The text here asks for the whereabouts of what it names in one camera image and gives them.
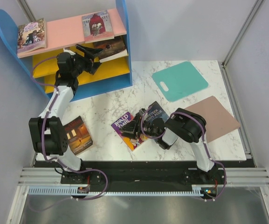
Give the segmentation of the Roald Dahl Charlie book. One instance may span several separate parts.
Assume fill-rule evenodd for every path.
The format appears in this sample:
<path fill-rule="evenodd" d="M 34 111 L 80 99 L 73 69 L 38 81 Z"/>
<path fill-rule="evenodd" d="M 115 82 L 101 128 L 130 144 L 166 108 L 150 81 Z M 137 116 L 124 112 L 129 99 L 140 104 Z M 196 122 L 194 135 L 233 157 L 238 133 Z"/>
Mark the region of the Roald Dahl Charlie book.
<path fill-rule="evenodd" d="M 111 127 L 131 151 L 134 151 L 148 140 L 143 134 L 137 135 L 138 126 L 133 119 L 134 117 L 130 112 L 125 112 L 111 124 Z"/>

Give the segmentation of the red castle cover book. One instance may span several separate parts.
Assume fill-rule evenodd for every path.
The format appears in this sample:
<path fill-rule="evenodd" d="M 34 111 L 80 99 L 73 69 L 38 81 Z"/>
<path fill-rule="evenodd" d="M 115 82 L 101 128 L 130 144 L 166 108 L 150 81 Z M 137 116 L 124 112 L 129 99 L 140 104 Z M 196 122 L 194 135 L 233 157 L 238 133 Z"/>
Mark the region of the red castle cover book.
<path fill-rule="evenodd" d="M 114 39 L 114 32 L 107 10 L 82 16 L 84 42 L 92 43 Z"/>

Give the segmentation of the Tale of Two Cities book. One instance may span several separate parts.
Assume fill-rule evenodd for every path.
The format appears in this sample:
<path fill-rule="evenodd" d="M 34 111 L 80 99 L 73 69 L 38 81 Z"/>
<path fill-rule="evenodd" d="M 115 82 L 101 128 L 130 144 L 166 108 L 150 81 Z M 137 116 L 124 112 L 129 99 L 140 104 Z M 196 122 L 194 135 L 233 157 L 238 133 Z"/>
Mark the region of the Tale of Two Cities book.
<path fill-rule="evenodd" d="M 98 56 L 100 63 L 128 56 L 126 45 L 121 36 L 116 36 L 114 39 L 94 42 L 93 46 L 96 49 L 103 50 Z"/>

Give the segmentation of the Nineteen Eighty-Four dark book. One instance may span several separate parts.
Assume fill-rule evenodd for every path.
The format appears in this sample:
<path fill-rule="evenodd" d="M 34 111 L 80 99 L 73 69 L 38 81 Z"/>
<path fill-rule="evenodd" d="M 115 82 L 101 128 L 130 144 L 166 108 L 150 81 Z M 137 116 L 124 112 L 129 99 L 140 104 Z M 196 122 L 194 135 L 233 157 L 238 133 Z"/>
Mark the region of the Nineteen Eighty-Four dark book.
<path fill-rule="evenodd" d="M 156 125 L 160 128 L 165 127 L 165 122 L 169 119 L 169 115 L 164 111 L 161 105 L 154 101 L 146 110 L 143 124 Z"/>

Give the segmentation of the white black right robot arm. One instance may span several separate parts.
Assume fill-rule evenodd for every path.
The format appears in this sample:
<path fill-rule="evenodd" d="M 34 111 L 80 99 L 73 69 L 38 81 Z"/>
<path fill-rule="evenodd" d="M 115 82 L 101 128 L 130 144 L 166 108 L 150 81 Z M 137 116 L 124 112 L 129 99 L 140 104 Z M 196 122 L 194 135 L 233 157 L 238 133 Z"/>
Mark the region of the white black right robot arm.
<path fill-rule="evenodd" d="M 208 184 L 215 179 L 216 162 L 209 154 L 206 139 L 206 120 L 193 112 L 178 108 L 167 120 L 156 117 L 147 120 L 148 110 L 141 109 L 136 116 L 119 130 L 122 136 L 137 140 L 147 137 L 164 150 L 180 138 L 190 144 L 197 162 L 199 180 Z"/>

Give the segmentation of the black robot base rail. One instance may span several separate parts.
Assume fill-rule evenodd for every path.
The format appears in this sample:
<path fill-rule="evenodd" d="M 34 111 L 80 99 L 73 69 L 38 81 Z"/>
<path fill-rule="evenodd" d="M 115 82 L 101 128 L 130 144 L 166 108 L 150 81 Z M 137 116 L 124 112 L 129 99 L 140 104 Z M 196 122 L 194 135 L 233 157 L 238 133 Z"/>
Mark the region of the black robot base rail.
<path fill-rule="evenodd" d="M 252 159 L 225 161 L 225 168 L 254 168 Z M 53 168 L 62 184 L 88 184 L 96 191 L 191 190 L 193 185 L 222 185 L 227 181 L 226 169 L 217 165 L 211 178 L 203 178 L 194 161 L 86 161 L 85 174 L 64 171 L 55 162 L 35 162 L 35 168 Z"/>

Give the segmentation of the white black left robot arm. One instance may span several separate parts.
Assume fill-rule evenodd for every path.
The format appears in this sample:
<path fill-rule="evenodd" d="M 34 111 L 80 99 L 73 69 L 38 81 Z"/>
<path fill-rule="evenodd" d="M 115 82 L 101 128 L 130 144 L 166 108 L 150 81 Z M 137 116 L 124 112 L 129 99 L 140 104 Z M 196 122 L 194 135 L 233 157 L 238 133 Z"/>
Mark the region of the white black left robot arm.
<path fill-rule="evenodd" d="M 100 62 L 95 62 L 95 58 L 103 50 L 79 44 L 76 45 L 76 49 L 84 54 L 65 49 L 55 56 L 58 71 L 52 85 L 52 97 L 43 112 L 38 117 L 31 118 L 28 125 L 34 151 L 41 153 L 46 162 L 57 162 L 65 171 L 71 172 L 71 178 L 76 183 L 84 183 L 87 180 L 87 171 L 81 168 L 82 160 L 69 148 L 62 118 L 76 94 L 79 86 L 78 77 L 83 72 L 95 74 L 101 65 Z"/>

